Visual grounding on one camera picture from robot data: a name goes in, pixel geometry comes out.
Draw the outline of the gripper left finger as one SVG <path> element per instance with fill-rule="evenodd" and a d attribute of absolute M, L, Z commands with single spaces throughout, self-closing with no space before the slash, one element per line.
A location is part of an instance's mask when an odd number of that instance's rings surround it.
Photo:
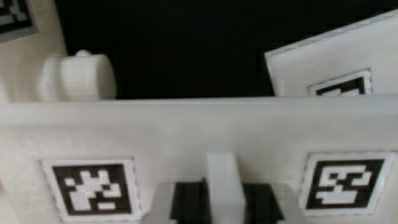
<path fill-rule="evenodd" d="M 209 182 L 179 182 L 170 218 L 177 224 L 212 224 Z"/>

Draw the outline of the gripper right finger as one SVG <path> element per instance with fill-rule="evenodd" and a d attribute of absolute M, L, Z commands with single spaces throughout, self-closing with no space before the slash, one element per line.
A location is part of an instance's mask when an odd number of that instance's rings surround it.
<path fill-rule="evenodd" d="M 269 184 L 246 184 L 246 221 L 244 224 L 278 224 L 285 220 L 274 190 Z"/>

